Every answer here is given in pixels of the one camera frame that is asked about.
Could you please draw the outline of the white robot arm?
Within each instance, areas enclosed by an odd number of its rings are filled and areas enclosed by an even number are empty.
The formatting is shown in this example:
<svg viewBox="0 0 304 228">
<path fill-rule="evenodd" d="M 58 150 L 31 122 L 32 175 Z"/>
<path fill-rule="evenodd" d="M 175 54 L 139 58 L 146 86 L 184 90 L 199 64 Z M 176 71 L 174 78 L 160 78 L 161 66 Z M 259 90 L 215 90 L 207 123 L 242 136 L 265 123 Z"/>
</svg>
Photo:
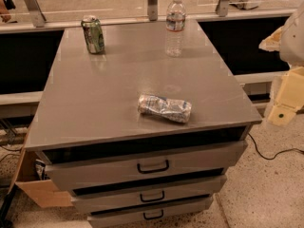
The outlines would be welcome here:
<svg viewBox="0 0 304 228">
<path fill-rule="evenodd" d="M 267 118 L 271 124 L 286 125 L 304 105 L 304 3 L 258 47 L 265 51 L 278 51 L 280 59 L 290 66 L 290 70 L 281 77 L 281 85 Z"/>
</svg>

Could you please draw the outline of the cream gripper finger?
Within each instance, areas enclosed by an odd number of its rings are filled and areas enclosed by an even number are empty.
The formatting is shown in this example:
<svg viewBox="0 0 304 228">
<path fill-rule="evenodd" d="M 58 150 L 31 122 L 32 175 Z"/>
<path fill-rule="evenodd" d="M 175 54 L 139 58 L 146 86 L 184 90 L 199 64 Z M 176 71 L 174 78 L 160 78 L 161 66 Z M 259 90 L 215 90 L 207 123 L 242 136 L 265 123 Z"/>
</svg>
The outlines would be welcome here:
<svg viewBox="0 0 304 228">
<path fill-rule="evenodd" d="M 276 29 L 270 36 L 263 39 L 258 48 L 265 51 L 279 51 L 282 28 Z"/>
<path fill-rule="evenodd" d="M 287 125 L 296 112 L 304 106 L 304 67 L 290 69 L 281 77 L 268 122 L 277 126 Z"/>
</svg>

